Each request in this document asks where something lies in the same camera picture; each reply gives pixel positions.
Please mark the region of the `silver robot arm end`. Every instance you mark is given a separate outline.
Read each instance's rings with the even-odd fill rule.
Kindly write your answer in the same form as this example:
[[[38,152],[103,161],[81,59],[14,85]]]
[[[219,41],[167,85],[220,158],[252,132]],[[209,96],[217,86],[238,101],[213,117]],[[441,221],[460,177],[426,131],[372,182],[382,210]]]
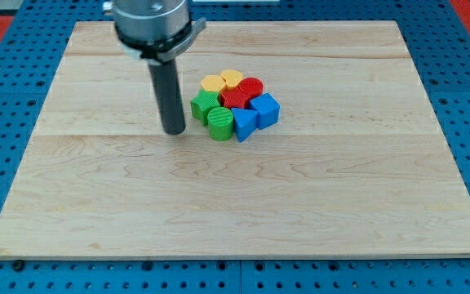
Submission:
[[[107,0],[102,10],[125,52],[153,65],[175,60],[206,29],[204,18],[192,20],[187,0]]]

